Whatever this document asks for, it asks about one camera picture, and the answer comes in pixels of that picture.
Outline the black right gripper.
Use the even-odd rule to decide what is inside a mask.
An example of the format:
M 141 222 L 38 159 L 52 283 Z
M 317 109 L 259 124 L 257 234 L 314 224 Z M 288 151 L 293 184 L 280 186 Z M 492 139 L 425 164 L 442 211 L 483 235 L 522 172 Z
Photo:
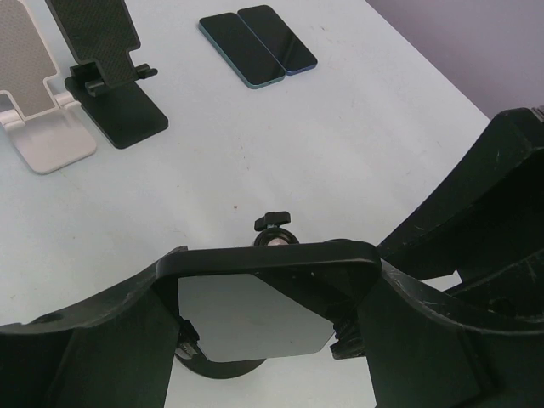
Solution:
M 543 109 L 497 114 L 434 192 L 378 247 L 420 281 L 500 315 L 543 312 Z

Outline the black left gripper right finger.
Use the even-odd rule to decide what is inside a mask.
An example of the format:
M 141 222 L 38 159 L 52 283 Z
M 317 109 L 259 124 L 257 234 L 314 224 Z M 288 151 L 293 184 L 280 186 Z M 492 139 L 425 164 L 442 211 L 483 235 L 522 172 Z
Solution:
M 477 308 L 383 265 L 359 306 L 379 407 L 541 407 L 543 319 Z

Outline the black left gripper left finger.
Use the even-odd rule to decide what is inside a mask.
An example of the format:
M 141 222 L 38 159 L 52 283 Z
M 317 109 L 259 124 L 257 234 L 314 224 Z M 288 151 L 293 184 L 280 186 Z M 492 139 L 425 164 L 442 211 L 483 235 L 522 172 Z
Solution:
M 180 319 L 150 265 L 28 324 L 1 328 L 3 407 L 162 407 Z

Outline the black round-base phone stand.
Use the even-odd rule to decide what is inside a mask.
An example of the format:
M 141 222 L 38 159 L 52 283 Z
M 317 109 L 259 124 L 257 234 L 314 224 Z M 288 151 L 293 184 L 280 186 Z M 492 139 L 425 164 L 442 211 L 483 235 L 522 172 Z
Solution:
M 336 360 L 365 356 L 356 304 L 379 267 L 375 247 L 333 240 L 279 256 L 261 270 L 177 279 L 184 339 L 175 354 L 186 368 L 227 379 L 325 346 Z

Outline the white folding phone stand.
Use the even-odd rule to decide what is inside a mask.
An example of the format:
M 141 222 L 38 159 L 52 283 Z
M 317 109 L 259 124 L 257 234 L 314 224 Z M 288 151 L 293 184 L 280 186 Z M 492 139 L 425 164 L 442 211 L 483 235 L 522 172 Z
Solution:
M 49 174 L 93 155 L 94 137 L 76 112 L 81 103 L 48 81 L 60 74 L 30 10 L 23 1 L 1 2 L 1 94 L 12 108 L 1 128 L 27 166 Z

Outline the blue smartphone dark screen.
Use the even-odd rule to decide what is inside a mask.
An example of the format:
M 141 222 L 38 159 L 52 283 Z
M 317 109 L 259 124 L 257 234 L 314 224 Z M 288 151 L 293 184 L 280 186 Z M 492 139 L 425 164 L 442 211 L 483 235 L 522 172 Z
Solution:
M 318 65 L 312 52 L 269 5 L 242 8 L 237 14 L 288 76 L 309 71 Z

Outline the teal smartphone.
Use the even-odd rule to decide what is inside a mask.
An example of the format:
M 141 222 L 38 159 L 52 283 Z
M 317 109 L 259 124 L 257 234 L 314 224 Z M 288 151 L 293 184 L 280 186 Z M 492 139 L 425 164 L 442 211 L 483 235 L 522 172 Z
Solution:
M 250 89 L 282 81 L 286 72 L 253 32 L 232 12 L 199 19 L 205 38 Z

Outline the black phone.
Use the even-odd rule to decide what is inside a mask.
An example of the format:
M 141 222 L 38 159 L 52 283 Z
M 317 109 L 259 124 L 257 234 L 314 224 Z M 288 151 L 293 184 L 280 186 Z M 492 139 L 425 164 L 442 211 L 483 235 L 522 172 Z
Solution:
M 195 351 L 213 363 L 321 351 L 382 271 L 362 241 L 172 252 L 155 287 Z

